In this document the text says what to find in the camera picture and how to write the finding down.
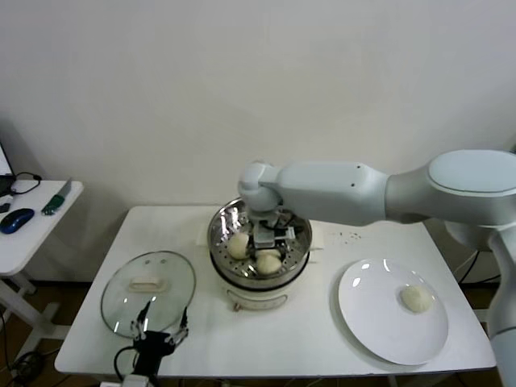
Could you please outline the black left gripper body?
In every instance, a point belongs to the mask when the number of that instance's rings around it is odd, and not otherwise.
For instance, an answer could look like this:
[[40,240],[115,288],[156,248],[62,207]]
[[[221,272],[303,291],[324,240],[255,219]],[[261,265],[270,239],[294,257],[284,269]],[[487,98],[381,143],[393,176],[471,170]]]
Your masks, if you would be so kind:
[[133,347],[137,352],[133,369],[136,375],[156,375],[162,359],[172,354],[169,334],[164,332],[146,331],[143,339],[133,342]]

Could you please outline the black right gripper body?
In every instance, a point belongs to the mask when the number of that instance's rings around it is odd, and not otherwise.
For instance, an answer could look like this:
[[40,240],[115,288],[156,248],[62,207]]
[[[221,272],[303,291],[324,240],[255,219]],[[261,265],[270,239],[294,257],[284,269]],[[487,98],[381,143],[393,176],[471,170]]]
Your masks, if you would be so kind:
[[297,239],[295,227],[287,226],[276,229],[276,245],[287,247],[289,243],[295,242]]

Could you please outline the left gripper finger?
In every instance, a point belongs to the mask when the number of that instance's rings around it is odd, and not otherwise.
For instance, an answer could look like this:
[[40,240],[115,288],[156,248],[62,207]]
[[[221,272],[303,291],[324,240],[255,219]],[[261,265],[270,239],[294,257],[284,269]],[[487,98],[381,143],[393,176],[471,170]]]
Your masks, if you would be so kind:
[[148,324],[147,314],[150,308],[150,301],[147,301],[144,308],[137,314],[136,319],[131,321],[131,334],[133,340],[144,338],[144,332]]
[[179,327],[169,337],[169,344],[171,346],[178,347],[188,337],[188,335],[188,307],[186,306],[182,312]]

